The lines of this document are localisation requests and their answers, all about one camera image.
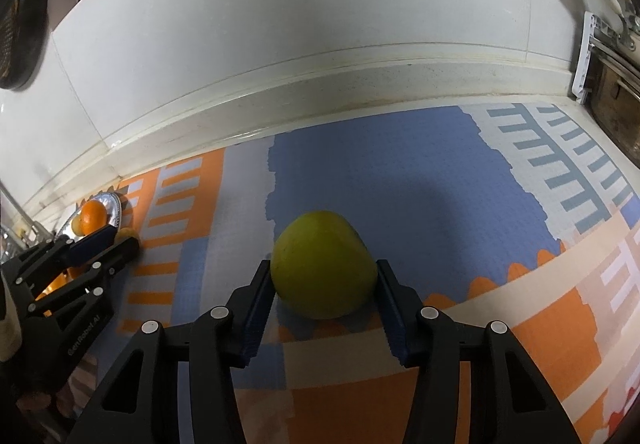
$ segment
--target orange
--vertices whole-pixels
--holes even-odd
[[[80,210],[80,226],[84,234],[91,234],[107,224],[107,209],[97,200],[89,200]]]
[[[72,280],[75,280],[78,276],[81,276],[82,273],[84,273],[86,268],[87,268],[86,264],[82,264],[79,267],[69,267],[66,270],[66,273],[69,276],[69,278],[71,278]]]

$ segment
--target green fruit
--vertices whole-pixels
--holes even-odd
[[[271,279],[280,298],[298,314],[332,319],[367,302],[378,268],[344,218],[314,211],[290,223],[277,239]]]

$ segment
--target yellow fruit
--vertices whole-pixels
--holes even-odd
[[[378,268],[347,220],[331,211],[314,211],[290,223],[277,239],[271,279],[292,310],[331,319],[367,302]]]
[[[117,244],[125,238],[129,238],[130,236],[133,236],[137,241],[140,241],[140,236],[134,228],[120,228],[120,230],[116,233],[116,238],[113,243]]]
[[[89,200],[80,210],[80,225],[83,234],[91,234],[107,225],[107,209],[102,202]]]
[[[73,220],[71,220],[71,230],[74,232],[75,236],[84,236],[82,232],[82,217],[77,214]]]

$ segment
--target floor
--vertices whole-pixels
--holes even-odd
[[[181,324],[224,304],[290,221],[329,209],[425,304],[507,323],[582,442],[603,443],[640,392],[640,199],[626,161],[575,120],[581,108],[487,101],[310,126],[122,182],[143,254],[114,280],[116,319],[72,380],[78,404],[142,322]],[[399,443],[415,372],[389,353],[372,305],[314,322],[276,301],[234,384],[249,444]]]

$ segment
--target orange stripe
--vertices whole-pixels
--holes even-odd
[[[143,321],[137,319],[125,319],[120,323],[120,330],[123,332],[137,332]]]
[[[191,217],[191,211],[180,211],[178,213],[171,213],[170,215],[163,215],[161,217],[154,217],[149,220],[148,226],[159,226],[161,224],[168,224],[170,222],[177,222],[178,220],[188,220]]]
[[[185,199],[187,197],[193,197],[196,194],[196,191],[197,191],[197,188],[191,188],[191,189],[185,189],[183,191],[178,191],[177,193],[172,193],[171,195],[160,197],[156,201],[156,206],[167,204],[168,202],[173,202],[175,200]]]
[[[171,305],[174,302],[173,292],[131,292],[127,302],[143,305]]]
[[[151,202],[153,201],[156,191],[156,183],[158,181],[158,175],[160,175],[159,168],[148,171],[145,174],[138,175],[137,177],[128,179],[127,181],[122,183],[122,185],[129,185],[136,182],[137,180],[142,179],[142,187],[138,191],[126,195],[127,198],[132,198],[133,196],[138,197],[138,204],[135,207],[135,212],[133,213],[133,218],[131,220],[131,227],[134,228],[137,232],[140,232],[140,229],[142,229],[146,214],[149,211]]]
[[[191,218],[184,232],[187,240],[209,236],[213,215],[216,211],[225,150],[214,150],[202,156],[202,174],[196,191]]]
[[[607,397],[608,390],[600,396],[600,398],[591,406],[586,413],[580,417],[575,423],[574,428],[582,442],[591,442],[594,433],[599,429],[607,427],[603,418],[604,399]]]
[[[167,236],[160,236],[159,238],[148,238],[142,240],[143,249],[151,249],[152,247],[168,246],[171,244],[181,244],[185,241],[185,233],[168,234]]]
[[[178,272],[178,262],[149,264],[140,265],[140,267],[133,272],[133,276],[154,276],[156,274],[175,274],[176,272]]]
[[[180,173],[179,175],[174,175],[173,177],[167,177],[162,181],[162,187],[166,188],[171,184],[175,184],[176,182],[182,182],[183,180],[187,180],[193,177],[197,177],[200,175],[201,168],[190,169],[189,171],[185,171],[184,173]]]

